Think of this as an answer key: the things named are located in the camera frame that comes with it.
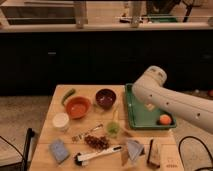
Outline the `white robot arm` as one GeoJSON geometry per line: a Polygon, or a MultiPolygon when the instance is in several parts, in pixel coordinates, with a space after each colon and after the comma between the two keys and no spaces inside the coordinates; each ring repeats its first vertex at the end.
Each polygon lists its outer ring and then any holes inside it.
{"type": "Polygon", "coordinates": [[[132,92],[139,101],[151,103],[213,134],[213,100],[166,89],[166,79],[162,68],[150,66],[133,83],[132,92]]]}

